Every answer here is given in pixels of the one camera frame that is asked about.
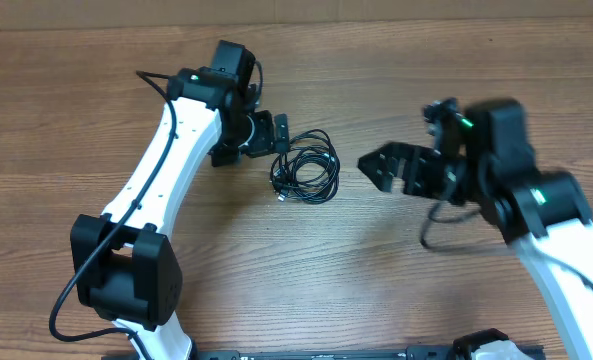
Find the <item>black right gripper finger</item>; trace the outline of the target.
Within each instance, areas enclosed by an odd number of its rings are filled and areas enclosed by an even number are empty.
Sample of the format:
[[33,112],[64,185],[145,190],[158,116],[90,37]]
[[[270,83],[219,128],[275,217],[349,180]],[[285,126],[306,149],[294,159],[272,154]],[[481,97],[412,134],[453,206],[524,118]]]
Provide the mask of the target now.
[[402,142],[389,142],[376,151],[376,160],[379,164],[387,164],[391,159],[420,163],[422,159],[427,159],[433,155],[434,150],[429,147]]
[[395,184],[405,184],[405,162],[403,157],[368,154],[358,159],[357,167],[379,191],[391,193]]

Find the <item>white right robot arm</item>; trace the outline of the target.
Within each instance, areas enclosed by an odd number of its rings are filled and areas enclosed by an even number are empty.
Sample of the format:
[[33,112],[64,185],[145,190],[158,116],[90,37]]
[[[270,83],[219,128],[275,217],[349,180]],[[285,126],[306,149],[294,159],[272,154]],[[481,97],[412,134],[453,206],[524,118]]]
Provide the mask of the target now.
[[419,236],[425,249],[445,204],[477,204],[449,223],[480,215],[496,227],[541,292],[568,356],[593,359],[593,211],[579,182],[538,169],[514,98],[466,108],[447,98],[426,105],[423,117],[433,146],[388,142],[361,156],[358,169],[382,192],[400,178],[404,194],[434,200]]

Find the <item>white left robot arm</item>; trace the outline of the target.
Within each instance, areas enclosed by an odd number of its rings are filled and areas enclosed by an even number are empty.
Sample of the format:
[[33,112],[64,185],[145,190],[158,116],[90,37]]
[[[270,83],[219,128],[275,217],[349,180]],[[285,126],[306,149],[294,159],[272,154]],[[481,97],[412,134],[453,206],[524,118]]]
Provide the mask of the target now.
[[171,237],[204,159],[220,167],[287,148],[286,116],[256,108],[261,88],[250,79],[261,70],[244,45],[222,40],[210,65],[167,76],[160,124],[135,171],[100,215],[72,226],[75,274],[56,304],[75,292],[112,324],[90,335],[126,335],[133,359],[198,356],[176,314],[183,275]]

